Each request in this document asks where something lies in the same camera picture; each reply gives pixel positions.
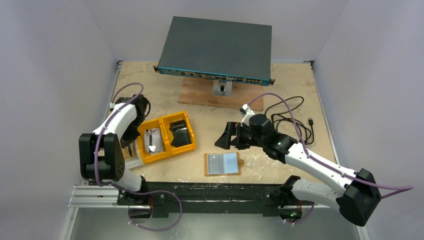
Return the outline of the tan leather card holder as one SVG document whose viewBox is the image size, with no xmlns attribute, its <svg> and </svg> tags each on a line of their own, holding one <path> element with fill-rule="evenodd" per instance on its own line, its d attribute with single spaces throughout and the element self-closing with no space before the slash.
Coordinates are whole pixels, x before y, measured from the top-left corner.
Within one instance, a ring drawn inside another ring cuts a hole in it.
<svg viewBox="0 0 424 240">
<path fill-rule="evenodd" d="M 223 166 L 223 171 L 221 174 L 210 175 L 207 173 L 207 156 L 210 154 L 221 154 L 222 166 Z M 244 160 L 241 159 L 239 152 L 205 153 L 204 154 L 204 175 L 206 177 L 241 175 L 243 166 L 244 166 Z"/>
</svg>

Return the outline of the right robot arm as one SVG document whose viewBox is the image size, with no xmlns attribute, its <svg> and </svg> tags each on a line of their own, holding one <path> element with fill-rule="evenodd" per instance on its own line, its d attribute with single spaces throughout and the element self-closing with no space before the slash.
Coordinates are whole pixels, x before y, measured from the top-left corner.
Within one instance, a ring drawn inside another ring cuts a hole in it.
<svg viewBox="0 0 424 240">
<path fill-rule="evenodd" d="M 295 138 L 277 132 L 264 114 L 255 114 L 243 122 L 228 122 L 216 147 L 238 150 L 258 147 L 270 158 L 298 168 L 321 183 L 311 183 L 291 176 L 283 185 L 280 196 L 288 204 L 310 201 L 335 208 L 350 223 L 363 227 L 380 203 L 382 196 L 374 175 L 338 165 L 304 148 Z"/>
</svg>

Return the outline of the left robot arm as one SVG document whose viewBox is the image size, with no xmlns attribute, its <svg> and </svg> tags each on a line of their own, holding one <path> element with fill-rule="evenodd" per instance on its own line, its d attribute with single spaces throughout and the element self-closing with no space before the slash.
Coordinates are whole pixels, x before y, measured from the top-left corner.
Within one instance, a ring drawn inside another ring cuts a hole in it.
<svg viewBox="0 0 424 240">
<path fill-rule="evenodd" d="M 149 108 L 150 102 L 142 94 L 120 97 L 107 119 L 78 139 L 81 176 L 99 186 L 113 185 L 130 191 L 130 199 L 138 205 L 148 201 L 149 189 L 143 176 L 126 168 L 122 150 L 140 136 L 138 127 L 149 114 Z"/>
</svg>

